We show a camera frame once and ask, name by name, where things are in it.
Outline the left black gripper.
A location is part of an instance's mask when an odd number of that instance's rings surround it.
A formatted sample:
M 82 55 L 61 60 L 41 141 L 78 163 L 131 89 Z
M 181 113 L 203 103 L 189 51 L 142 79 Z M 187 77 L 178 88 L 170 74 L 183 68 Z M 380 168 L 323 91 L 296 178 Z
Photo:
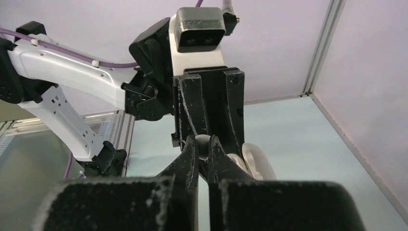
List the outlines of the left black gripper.
M 244 72 L 216 64 L 213 51 L 200 51 L 196 63 L 188 53 L 177 73 L 169 29 L 170 18 L 164 18 L 130 44 L 139 67 L 131 82 L 122 85 L 125 112 L 147 121 L 171 114 L 172 144 L 180 149 L 190 135 L 215 135 L 230 153 L 243 157 Z

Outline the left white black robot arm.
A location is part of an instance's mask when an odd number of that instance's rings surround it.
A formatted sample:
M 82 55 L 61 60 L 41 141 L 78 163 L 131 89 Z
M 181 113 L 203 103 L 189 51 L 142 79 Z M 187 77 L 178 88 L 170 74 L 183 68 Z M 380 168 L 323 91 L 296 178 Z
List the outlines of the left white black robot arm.
M 0 98 L 29 111 L 70 149 L 87 177 L 119 176 L 126 152 L 95 134 L 62 86 L 96 96 L 137 120 L 175 119 L 173 146 L 207 179 L 243 173 L 244 72 L 224 64 L 223 18 L 167 17 L 130 44 L 135 64 L 91 60 L 53 43 L 35 21 L 0 41 Z

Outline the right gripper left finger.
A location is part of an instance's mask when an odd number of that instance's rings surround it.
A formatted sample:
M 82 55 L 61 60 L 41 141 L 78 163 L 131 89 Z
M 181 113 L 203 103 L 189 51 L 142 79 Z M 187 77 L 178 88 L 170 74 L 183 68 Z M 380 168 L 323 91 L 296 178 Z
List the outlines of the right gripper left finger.
M 44 198 L 32 230 L 196 231 L 198 152 L 188 136 L 180 155 L 154 177 L 62 181 Z

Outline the white earbud charging case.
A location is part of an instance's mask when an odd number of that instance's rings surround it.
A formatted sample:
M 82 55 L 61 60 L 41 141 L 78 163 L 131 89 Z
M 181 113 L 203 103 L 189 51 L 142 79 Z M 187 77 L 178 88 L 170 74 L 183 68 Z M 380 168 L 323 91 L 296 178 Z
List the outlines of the white earbud charging case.
M 242 157 L 237 154 L 227 154 L 241 170 L 253 177 L 255 180 L 276 180 L 276 174 L 266 154 L 255 144 L 244 143 L 242 145 Z

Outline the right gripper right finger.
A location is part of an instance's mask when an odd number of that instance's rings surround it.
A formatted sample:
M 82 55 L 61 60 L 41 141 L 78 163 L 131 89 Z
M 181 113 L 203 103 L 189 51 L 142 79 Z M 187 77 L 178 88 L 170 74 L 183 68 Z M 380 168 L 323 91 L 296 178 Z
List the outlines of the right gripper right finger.
M 349 192 L 330 181 L 255 180 L 208 144 L 210 229 L 213 231 L 363 231 Z

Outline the white earbud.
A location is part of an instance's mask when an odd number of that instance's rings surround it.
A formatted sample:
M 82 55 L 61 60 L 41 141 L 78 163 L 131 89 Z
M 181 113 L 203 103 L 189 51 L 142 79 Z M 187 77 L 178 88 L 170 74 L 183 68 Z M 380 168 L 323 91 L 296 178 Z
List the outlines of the white earbud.
M 208 152 L 209 152 L 209 142 L 211 136 L 206 134 L 199 134 L 195 136 L 195 140 L 198 144 L 198 154 L 199 159 L 207 161 L 208 160 Z

